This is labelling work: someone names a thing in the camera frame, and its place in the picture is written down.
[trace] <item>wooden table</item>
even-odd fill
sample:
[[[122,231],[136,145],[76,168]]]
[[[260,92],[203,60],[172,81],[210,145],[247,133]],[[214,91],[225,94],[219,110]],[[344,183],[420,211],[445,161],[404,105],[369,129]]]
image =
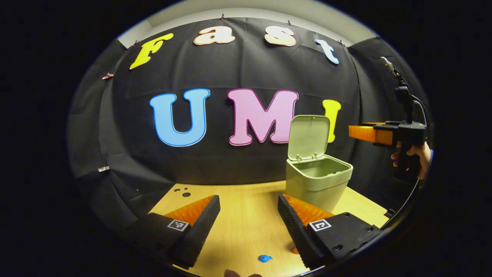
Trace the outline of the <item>wooden table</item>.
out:
[[[186,271],[202,277],[222,277],[226,269],[242,277],[254,273],[291,277],[309,269],[299,255],[291,252],[293,241],[277,210],[278,196],[284,192],[285,180],[250,185],[175,184],[150,212],[164,215],[207,196],[219,195],[220,213],[194,267]],[[377,227],[388,220],[384,216],[386,209],[348,187],[331,212],[349,212]],[[273,260],[261,263],[260,255],[269,255]]]

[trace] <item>blue letter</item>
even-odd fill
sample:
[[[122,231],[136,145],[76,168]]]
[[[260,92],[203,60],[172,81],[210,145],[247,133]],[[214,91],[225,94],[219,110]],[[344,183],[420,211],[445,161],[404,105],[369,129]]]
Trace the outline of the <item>blue letter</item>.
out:
[[[189,101],[191,111],[191,128],[188,132],[177,132],[173,125],[172,104],[176,95],[172,93],[153,97],[150,105],[154,108],[155,130],[159,139],[170,146],[190,146],[199,142],[207,130],[205,117],[205,99],[210,96],[208,89],[192,89],[183,97]]]
[[[335,50],[331,46],[329,46],[326,41],[322,39],[317,39],[316,42],[321,45],[321,48],[323,48],[323,52],[325,52],[326,57],[328,60],[330,60],[334,64],[338,64],[338,59],[333,56],[333,53]]]

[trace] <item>open lid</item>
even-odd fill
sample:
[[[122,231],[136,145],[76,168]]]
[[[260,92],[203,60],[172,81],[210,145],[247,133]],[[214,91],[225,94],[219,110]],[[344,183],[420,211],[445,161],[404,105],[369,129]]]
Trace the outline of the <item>open lid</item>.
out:
[[[323,115],[297,115],[290,123],[289,149],[291,161],[319,158],[325,154],[330,132],[330,119]]]

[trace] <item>pink letter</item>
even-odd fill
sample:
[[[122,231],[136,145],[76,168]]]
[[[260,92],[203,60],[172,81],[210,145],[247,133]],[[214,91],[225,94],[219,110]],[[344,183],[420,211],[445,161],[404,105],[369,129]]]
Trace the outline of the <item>pink letter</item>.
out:
[[[294,105],[299,98],[296,92],[280,90],[265,110],[256,93],[251,89],[231,90],[227,97],[234,102],[234,135],[229,138],[232,145],[248,145],[253,137],[247,133],[251,125],[256,138],[264,142],[275,122],[275,131],[270,140],[275,143],[289,142],[290,122],[294,117]]]

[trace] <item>yellow letter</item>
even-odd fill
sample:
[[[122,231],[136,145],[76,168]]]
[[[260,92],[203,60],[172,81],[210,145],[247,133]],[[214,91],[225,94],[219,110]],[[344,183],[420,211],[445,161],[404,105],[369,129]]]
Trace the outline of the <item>yellow letter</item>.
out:
[[[206,45],[214,42],[230,43],[236,39],[236,37],[232,36],[232,29],[227,26],[210,27],[199,31],[198,33],[201,35],[193,40],[196,45]]]
[[[335,123],[337,122],[337,114],[341,109],[341,104],[335,100],[325,100],[323,101],[323,107],[325,108],[325,116],[330,119],[330,133],[328,134],[328,143],[335,140],[335,135],[333,134],[335,130]]]
[[[149,53],[151,51],[152,54],[157,52],[157,50],[159,50],[162,46],[162,41],[170,40],[173,36],[174,35],[171,33],[144,43],[142,45],[142,50],[140,50],[140,53],[138,53],[137,59],[135,60],[135,62],[133,62],[133,64],[130,65],[130,69],[134,69],[135,67],[139,67],[144,63],[150,61],[151,58],[149,57]]]
[[[285,46],[296,45],[296,39],[292,37],[294,32],[287,28],[282,28],[279,26],[268,26],[265,29],[267,34],[265,39],[271,44],[279,44]]]

